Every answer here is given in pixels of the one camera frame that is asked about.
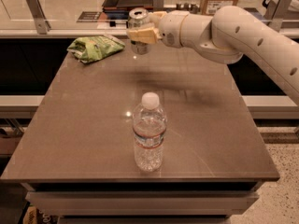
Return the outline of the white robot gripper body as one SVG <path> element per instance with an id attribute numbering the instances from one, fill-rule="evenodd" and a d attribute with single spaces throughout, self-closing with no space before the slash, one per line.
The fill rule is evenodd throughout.
<path id="1" fill-rule="evenodd" d="M 159 33 L 163 43 L 172 48 L 181 48 L 180 29 L 183 21 L 189 15 L 188 11 L 175 10 L 166 13 L 159 22 Z"/>

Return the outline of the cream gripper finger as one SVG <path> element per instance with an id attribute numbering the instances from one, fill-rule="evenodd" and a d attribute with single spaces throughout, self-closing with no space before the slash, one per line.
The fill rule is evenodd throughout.
<path id="1" fill-rule="evenodd" d="M 159 30 L 155 27 L 128 29 L 126 34 L 132 41 L 142 42 L 145 44 L 156 44 L 162 39 Z"/>
<path id="2" fill-rule="evenodd" d="M 149 13 L 149 21 L 153 23 L 155 26 L 158 26 L 160 20 L 166 15 L 165 11 L 155 11 Z"/>

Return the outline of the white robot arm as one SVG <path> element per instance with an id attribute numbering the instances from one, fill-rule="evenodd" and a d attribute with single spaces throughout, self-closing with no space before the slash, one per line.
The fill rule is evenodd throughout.
<path id="1" fill-rule="evenodd" d="M 299 104 L 299 44 L 245 9 L 222 7 L 212 16 L 182 10 L 151 13 L 143 9 L 141 14 L 145 22 L 127 30 L 130 40 L 190 48 L 216 63 L 236 63 L 247 56 Z"/>

